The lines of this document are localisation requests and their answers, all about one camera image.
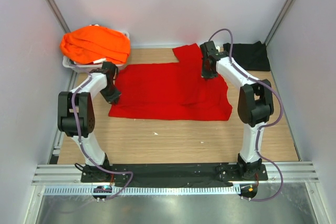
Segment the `red t-shirt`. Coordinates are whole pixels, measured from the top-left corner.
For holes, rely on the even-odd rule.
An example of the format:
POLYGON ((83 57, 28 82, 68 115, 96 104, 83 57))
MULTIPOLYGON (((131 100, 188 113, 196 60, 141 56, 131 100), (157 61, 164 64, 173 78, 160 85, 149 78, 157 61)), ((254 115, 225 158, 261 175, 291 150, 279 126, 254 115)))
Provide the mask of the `red t-shirt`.
POLYGON ((204 79, 197 44, 174 48, 176 63, 128 65, 115 86, 121 97, 110 117, 155 120, 227 121, 232 114, 222 77, 204 79))

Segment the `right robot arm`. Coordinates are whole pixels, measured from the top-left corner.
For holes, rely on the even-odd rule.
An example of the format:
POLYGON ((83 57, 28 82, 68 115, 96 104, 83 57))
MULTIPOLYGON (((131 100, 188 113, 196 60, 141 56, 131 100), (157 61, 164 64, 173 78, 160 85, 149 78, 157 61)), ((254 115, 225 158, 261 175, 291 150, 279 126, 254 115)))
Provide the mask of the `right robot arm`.
POLYGON ((238 153, 236 172, 248 180, 261 169, 260 147, 270 116, 274 113, 270 82, 250 75, 229 54, 218 51, 213 41, 200 45, 202 77, 213 79, 222 76, 239 89, 237 113, 244 124, 243 145, 238 153))

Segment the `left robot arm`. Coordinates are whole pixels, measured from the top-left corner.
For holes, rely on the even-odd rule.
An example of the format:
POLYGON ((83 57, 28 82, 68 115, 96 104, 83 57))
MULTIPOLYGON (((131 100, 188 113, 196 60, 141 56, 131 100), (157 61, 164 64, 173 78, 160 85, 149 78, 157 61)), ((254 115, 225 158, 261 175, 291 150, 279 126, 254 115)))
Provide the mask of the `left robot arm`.
POLYGON ((93 132, 96 120, 92 101, 101 94, 110 105, 119 102, 121 92, 114 85, 118 73, 115 64, 105 61, 101 68, 89 71, 79 86, 58 95, 58 129, 76 142, 85 157, 84 166, 75 165, 83 181, 106 182, 112 175, 107 154, 93 132))

